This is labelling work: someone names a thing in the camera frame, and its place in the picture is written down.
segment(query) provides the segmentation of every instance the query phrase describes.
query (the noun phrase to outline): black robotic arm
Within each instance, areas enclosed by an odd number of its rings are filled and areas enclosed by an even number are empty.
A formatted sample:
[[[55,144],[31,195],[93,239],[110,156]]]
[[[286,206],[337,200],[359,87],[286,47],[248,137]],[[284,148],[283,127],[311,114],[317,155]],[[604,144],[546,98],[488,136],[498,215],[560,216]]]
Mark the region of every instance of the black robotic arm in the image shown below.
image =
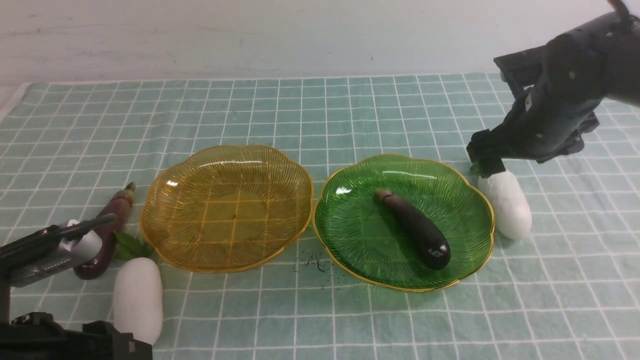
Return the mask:
[[[494,59],[515,102],[500,125],[467,145],[482,177],[505,171],[502,159],[544,163],[580,152],[605,98],[640,106],[640,19],[621,0],[610,3],[614,12],[544,46]]]

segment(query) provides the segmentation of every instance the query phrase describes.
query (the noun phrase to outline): green glass plate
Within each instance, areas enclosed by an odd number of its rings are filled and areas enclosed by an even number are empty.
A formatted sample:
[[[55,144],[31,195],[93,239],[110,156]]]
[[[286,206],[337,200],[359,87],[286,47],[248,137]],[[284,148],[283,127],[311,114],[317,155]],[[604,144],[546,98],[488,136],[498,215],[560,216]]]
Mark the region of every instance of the green glass plate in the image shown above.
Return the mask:
[[[434,271],[422,263],[391,212],[374,199],[376,188],[393,191],[433,221],[451,248],[447,267]],[[442,289],[476,272],[491,256],[495,227],[490,203],[458,171],[388,154],[332,175],[314,208],[313,224],[345,271],[407,292]]]

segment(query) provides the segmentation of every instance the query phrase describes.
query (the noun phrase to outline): purple eggplant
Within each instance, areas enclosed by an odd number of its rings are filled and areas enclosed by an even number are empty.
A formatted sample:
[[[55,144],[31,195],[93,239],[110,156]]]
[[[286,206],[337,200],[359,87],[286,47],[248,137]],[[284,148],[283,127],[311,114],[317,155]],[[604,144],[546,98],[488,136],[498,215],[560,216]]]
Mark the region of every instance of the purple eggplant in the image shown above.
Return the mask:
[[[391,211],[424,264],[432,270],[444,269],[451,260],[451,249],[438,227],[420,210],[393,192],[376,189],[375,195]]]
[[[93,259],[74,267],[74,272],[78,278],[82,280],[95,279],[104,274],[111,264],[113,254],[116,251],[115,233],[122,232],[124,225],[129,219],[131,207],[135,200],[135,191],[136,184],[128,184],[126,188],[117,192],[98,214],[97,217],[114,214],[116,215],[116,220],[93,229],[93,231],[100,236],[100,239],[102,239],[102,247]]]

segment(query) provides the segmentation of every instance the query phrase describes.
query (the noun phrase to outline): white wall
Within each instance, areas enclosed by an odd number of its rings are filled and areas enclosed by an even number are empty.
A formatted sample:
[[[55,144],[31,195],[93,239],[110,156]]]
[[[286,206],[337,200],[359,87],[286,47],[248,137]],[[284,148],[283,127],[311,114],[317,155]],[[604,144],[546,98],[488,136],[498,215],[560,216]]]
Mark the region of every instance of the white wall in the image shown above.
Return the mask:
[[[494,57],[610,10],[606,0],[0,0],[0,85],[495,70]]]

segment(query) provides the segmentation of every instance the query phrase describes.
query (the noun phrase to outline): yellow glass plate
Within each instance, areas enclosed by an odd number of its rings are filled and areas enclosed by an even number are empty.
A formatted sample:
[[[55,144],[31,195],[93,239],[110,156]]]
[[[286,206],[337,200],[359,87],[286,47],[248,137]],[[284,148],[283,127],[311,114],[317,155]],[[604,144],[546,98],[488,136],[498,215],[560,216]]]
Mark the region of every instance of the yellow glass plate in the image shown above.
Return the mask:
[[[151,184],[140,228],[169,264],[238,272],[283,251],[311,220],[313,182],[263,145],[204,149]]]

